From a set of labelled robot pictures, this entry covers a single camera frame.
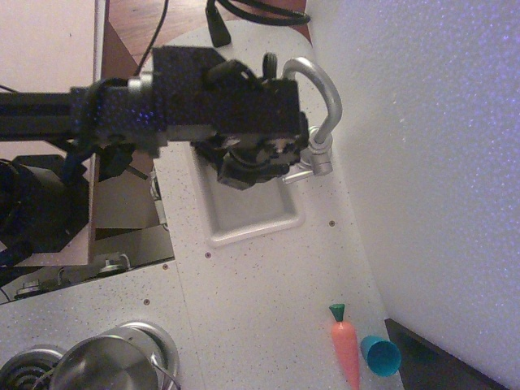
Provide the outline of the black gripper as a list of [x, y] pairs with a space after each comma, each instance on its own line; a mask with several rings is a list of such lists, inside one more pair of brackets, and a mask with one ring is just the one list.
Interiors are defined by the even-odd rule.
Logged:
[[150, 124], [147, 145], [187, 141], [220, 184], [245, 190], [280, 178], [301, 160], [309, 140], [297, 82], [277, 76], [275, 53], [262, 74], [216, 49], [162, 46], [153, 69], [134, 76], [128, 92]]

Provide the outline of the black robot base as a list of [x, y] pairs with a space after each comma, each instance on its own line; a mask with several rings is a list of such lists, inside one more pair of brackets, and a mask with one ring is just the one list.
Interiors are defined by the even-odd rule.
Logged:
[[62, 179], [64, 157], [21, 155], [1, 160], [1, 264], [13, 267], [34, 254], [56, 254], [89, 222], [84, 169]]

